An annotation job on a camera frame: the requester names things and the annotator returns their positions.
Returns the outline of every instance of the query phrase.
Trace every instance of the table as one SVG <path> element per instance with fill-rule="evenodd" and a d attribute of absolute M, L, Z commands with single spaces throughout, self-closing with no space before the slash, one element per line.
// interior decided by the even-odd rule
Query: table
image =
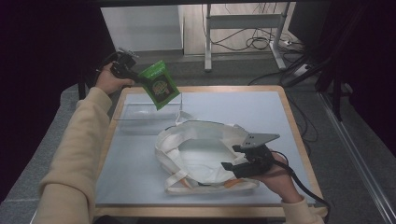
<path fill-rule="evenodd" d="M 316 180 L 311 163 L 306 155 L 303 141 L 299 135 L 294 117 L 291 113 L 290 106 L 285 92 L 278 86 L 207 86 L 207 87 L 179 87 L 181 92 L 244 92 L 244 91 L 276 91 L 279 94 L 281 104 L 285 109 L 285 114 L 289 122 L 292 137 L 298 148 L 298 153 L 301 156 L 304 170 L 307 174 L 312 191 L 319 197 L 322 197 L 318 181 Z M 120 96 L 116 111 L 113 118 L 119 118 L 123 108 L 123 102 L 130 92 L 144 92 L 141 88 L 124 89 Z M 117 125 L 120 121 L 112 119 L 104 142 L 103 152 L 99 163 L 99 172 L 102 171 L 106 155 L 110 149 L 110 144 L 113 135 L 116 131 Z M 325 207 L 311 206 L 310 209 L 321 216 L 325 216 L 327 209 Z M 95 210 L 96 216 L 111 215 L 114 217 L 283 217 L 283 209 L 278 204 L 277 206 L 207 206 L 207 205 L 192 205 L 192 206 L 166 206 L 166 205 L 101 205 L 97 206 Z"/>

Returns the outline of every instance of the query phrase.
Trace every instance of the gray floor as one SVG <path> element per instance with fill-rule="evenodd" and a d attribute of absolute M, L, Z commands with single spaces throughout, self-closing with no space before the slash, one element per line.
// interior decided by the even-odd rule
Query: gray floor
<path fill-rule="evenodd" d="M 136 71 L 146 68 L 158 59 L 164 59 L 170 74 L 178 86 L 197 85 L 247 85 L 250 80 L 261 75 L 277 71 L 271 54 L 254 55 L 217 55 L 214 57 L 213 71 L 204 72 L 203 57 L 184 57 L 179 53 L 142 55 Z M 269 76 L 257 82 L 260 85 L 275 85 L 279 76 Z M 314 90 L 315 77 L 286 89 L 287 95 L 304 112 L 312 124 L 308 123 L 306 140 L 310 160 L 319 186 L 326 200 L 332 204 L 329 223 L 385 223 L 374 200 L 364 186 L 357 169 L 351 162 L 346 148 L 334 129 L 318 93 Z M 27 165 L 14 188 L 0 206 L 0 223 L 29 223 L 38 204 L 37 185 L 48 170 L 50 160 L 61 141 L 75 104 L 78 100 L 77 86 L 65 90 L 61 97 L 61 106 L 49 130 Z M 114 104 L 118 95 L 113 95 Z M 305 119 L 296 106 L 291 106 L 294 117 L 301 129 Z M 347 98 L 342 100 L 342 116 L 350 136 L 359 152 L 375 175 L 381 188 L 386 192 L 392 204 L 396 203 L 396 160 L 355 112 Z M 147 223 L 146 219 L 120 218 L 123 223 Z M 174 223 L 172 219 L 161 223 Z"/>

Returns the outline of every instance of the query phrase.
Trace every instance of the light blue surface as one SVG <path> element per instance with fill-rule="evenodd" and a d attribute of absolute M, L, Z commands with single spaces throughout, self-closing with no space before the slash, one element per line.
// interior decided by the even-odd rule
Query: light blue surface
<path fill-rule="evenodd" d="M 126 105 L 148 103 L 144 94 L 130 94 Z M 250 133 L 279 133 L 267 144 L 283 152 L 303 184 L 311 189 L 297 146 L 276 91 L 189 92 L 182 96 L 183 111 L 199 120 L 238 124 Z M 130 111 L 123 111 L 124 116 Z M 199 195 L 168 195 L 164 181 L 169 174 L 157 161 L 154 151 L 157 134 L 175 125 L 171 119 L 121 119 L 114 133 L 105 165 L 96 187 L 98 204 L 189 205 L 189 204 L 279 204 L 280 198 L 261 184 L 257 189 Z M 314 200 L 306 197 L 309 203 Z"/>

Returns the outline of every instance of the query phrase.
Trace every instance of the hand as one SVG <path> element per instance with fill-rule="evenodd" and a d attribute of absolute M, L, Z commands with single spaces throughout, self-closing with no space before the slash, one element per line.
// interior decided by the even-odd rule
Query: hand
<path fill-rule="evenodd" d="M 104 91 L 107 95 L 121 90 L 122 86 L 132 86 L 134 85 L 134 81 L 125 78 L 120 79 L 116 78 L 111 74 L 110 68 L 113 63 L 109 63 L 108 65 L 104 66 L 102 72 L 100 73 L 98 79 L 96 80 L 95 87 Z"/>
<path fill-rule="evenodd" d="M 286 164 L 286 160 L 279 156 L 277 153 L 272 153 L 274 159 L 281 161 Z M 264 175 L 257 175 L 251 177 L 264 183 L 268 189 L 278 194 L 284 203 L 298 203 L 303 200 L 303 197 L 298 193 L 294 187 L 291 176 L 288 172 L 280 166 L 273 165 Z"/>

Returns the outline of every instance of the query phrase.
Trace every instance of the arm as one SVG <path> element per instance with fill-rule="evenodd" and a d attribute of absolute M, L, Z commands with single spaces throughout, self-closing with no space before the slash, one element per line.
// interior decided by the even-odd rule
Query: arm
<path fill-rule="evenodd" d="M 96 170 L 111 107 L 108 94 L 130 79 L 117 79 L 105 66 L 96 87 L 79 101 L 49 168 L 39 185 L 34 223 L 91 223 L 95 207 Z"/>
<path fill-rule="evenodd" d="M 273 152 L 273 156 L 277 161 L 286 163 L 285 159 Z M 264 183 L 268 189 L 278 194 L 282 198 L 282 207 L 285 211 L 287 224 L 322 224 L 322 218 L 312 214 L 308 209 L 306 199 L 301 196 L 291 176 L 283 168 L 274 165 L 265 175 L 252 177 Z"/>

